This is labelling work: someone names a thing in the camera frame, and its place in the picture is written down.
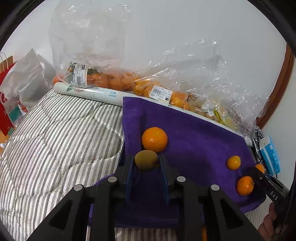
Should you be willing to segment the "person's right hand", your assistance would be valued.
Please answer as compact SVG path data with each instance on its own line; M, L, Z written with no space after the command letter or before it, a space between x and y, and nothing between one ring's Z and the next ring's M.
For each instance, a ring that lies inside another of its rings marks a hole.
M277 217L278 214L276 213L275 204L272 202L269 206L268 214L258 228L258 232L264 240L280 240L280 236L287 229L287 225L279 225L277 228L274 227Z

